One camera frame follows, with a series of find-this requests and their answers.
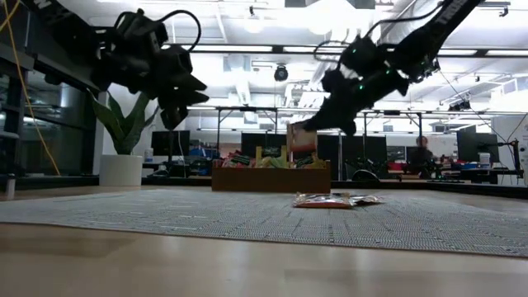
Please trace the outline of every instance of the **person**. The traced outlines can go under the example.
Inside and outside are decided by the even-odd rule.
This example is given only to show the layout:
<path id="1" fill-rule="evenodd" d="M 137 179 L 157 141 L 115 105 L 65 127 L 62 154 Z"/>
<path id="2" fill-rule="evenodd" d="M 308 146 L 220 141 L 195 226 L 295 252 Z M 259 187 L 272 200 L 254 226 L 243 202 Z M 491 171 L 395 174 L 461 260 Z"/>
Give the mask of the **person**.
<path id="1" fill-rule="evenodd" d="M 417 149 L 408 158 L 408 170 L 412 174 L 419 174 L 420 178 L 431 178 L 429 165 L 434 160 L 433 153 L 427 148 L 429 141 L 425 136 L 416 138 Z"/>

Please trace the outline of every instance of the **yellow cable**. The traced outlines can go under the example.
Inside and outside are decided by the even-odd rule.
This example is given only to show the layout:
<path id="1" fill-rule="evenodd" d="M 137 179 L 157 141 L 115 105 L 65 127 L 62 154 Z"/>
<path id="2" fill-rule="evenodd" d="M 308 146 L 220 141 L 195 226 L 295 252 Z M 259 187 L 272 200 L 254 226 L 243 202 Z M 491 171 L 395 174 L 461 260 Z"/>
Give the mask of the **yellow cable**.
<path id="1" fill-rule="evenodd" d="M 30 97 L 27 94 L 27 88 L 26 88 L 26 83 L 24 81 L 24 76 L 22 75 L 22 70 L 21 70 L 21 67 L 20 67 L 20 61 L 18 60 L 17 47 L 15 45 L 15 38 L 14 38 L 14 35 L 13 35 L 13 30 L 11 28 L 11 16 L 14 14 L 14 12 L 18 8 L 19 4 L 20 4 L 20 0 L 17 0 L 16 4 L 15 4 L 15 7 L 11 11 L 11 13 L 9 13 L 9 11 L 7 10 L 7 2 L 4 2 L 4 5 L 3 5 L 3 7 L 4 7 L 5 11 L 6 11 L 6 16 L 7 16 L 7 19 L 5 21 L 7 22 L 7 29 L 9 30 L 9 36 L 11 38 L 11 45 L 12 45 L 12 48 L 13 48 L 13 54 L 15 55 L 16 70 L 18 70 L 18 77 L 19 77 L 19 79 L 21 81 L 21 84 L 22 84 L 22 90 L 24 91 L 24 97 L 26 98 L 26 102 L 27 102 L 27 105 L 29 107 L 31 117 L 33 118 L 33 122 L 35 123 L 36 132 L 39 135 L 40 142 L 44 146 L 44 149 L 45 149 L 46 153 L 48 154 L 49 160 L 53 164 L 55 172 L 57 173 L 58 176 L 60 176 L 59 168 L 57 167 L 57 164 L 55 163 L 55 160 L 53 159 L 53 156 L 51 155 L 50 150 L 48 149 L 48 145 L 46 145 L 46 142 L 44 141 L 44 137 L 42 137 L 42 134 L 40 133 L 39 126 L 36 123 L 36 118 L 35 118 L 35 114 L 33 113 L 33 107 L 31 106 Z"/>

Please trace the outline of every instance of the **ceiling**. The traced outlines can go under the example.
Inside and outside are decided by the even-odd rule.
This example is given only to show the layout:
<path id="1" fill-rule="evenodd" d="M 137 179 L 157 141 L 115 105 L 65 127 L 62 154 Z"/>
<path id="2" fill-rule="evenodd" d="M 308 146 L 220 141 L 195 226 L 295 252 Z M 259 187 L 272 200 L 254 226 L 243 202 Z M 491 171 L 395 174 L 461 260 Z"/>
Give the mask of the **ceiling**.
<path id="1" fill-rule="evenodd" d="M 158 19 L 174 9 L 186 9 L 199 18 L 203 36 L 201 44 L 230 45 L 316 45 L 326 39 L 353 39 L 357 31 L 365 32 L 374 22 L 396 17 L 402 12 L 406 17 L 422 15 L 436 1 L 392 0 L 393 5 L 379 5 L 375 10 L 356 10 L 346 0 L 319 0 L 305 8 L 285 8 L 285 0 L 225 0 L 225 1 L 173 1 L 173 0 L 69 0 L 60 1 L 93 26 L 112 26 L 123 11 L 145 10 L 148 17 Z M 450 36 L 445 48 L 527 48 L 528 1 L 509 0 L 509 14 L 500 17 L 501 8 L 475 9 L 463 24 Z M 249 13 L 254 7 L 255 16 Z M 165 22 L 169 42 L 189 44 L 195 39 L 196 25 L 188 16 L 175 16 Z M 421 23 L 398 24 L 384 36 L 384 40 L 397 42 Z M 386 28 L 380 28 L 379 36 Z M 254 106 L 296 103 L 298 107 L 320 104 L 323 93 L 298 94 L 288 100 L 291 89 L 314 85 L 314 78 L 328 65 L 315 61 L 308 54 L 193 54 L 194 74 L 209 88 L 206 93 L 218 105 L 237 105 L 241 92 L 252 98 Z M 245 61 L 233 64 L 230 61 Z M 501 83 L 515 77 L 528 76 L 528 59 L 474 59 L 441 58 L 442 72 L 425 82 L 412 86 L 406 97 L 398 93 L 388 95 L 381 106 L 407 109 L 425 103 L 449 102 L 457 92 L 470 92 L 471 100 L 485 103 L 491 91 Z M 273 73 L 277 64 L 285 64 L 289 71 L 286 82 L 275 82 Z M 244 72 L 236 73 L 241 67 Z M 282 99 L 276 100 L 273 94 Z M 264 96 L 273 97 L 265 100 Z"/>

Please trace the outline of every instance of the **wooden tray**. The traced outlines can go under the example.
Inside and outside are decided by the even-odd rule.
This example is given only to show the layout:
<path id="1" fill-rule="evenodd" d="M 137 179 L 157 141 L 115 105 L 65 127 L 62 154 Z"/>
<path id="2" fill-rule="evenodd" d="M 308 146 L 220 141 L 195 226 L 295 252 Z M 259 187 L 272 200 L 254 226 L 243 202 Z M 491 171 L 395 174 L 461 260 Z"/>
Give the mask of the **wooden tray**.
<path id="1" fill-rule="evenodd" d="M 221 168 L 214 167 L 213 191 L 266 193 L 330 193 L 330 162 L 325 169 Z"/>

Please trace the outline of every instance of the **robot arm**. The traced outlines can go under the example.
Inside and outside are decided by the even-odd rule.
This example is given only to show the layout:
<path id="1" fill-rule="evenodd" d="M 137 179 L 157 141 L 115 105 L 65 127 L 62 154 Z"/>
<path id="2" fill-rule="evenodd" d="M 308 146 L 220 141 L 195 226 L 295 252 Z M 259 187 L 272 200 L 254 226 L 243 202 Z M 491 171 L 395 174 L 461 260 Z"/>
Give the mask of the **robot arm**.
<path id="1" fill-rule="evenodd" d="M 322 84 L 330 97 L 321 109 L 304 123 L 306 130 L 340 128 L 354 134 L 356 114 L 391 92 L 407 95 L 411 83 L 419 83 L 440 69 L 436 60 L 438 51 L 447 37 L 483 0 L 446 0 L 423 17 L 438 13 L 424 26 L 416 29 L 397 45 L 375 45 L 367 34 L 357 37 L 342 52 L 334 70 L 327 71 Z M 352 69 L 358 78 L 344 78 L 340 66 Z"/>
<path id="2" fill-rule="evenodd" d="M 173 130 L 187 116 L 187 106 L 209 98 L 197 91 L 207 86 L 191 75 L 189 50 L 179 45 L 161 49 L 168 40 L 163 22 L 179 13 L 174 11 L 153 21 L 139 9 L 123 12 L 113 27 L 96 28 L 63 7 L 57 0 L 22 0 L 54 40 L 70 55 L 70 59 L 92 67 L 91 80 L 102 91 L 111 83 L 127 87 L 130 92 L 144 92 L 158 99 L 163 124 Z"/>

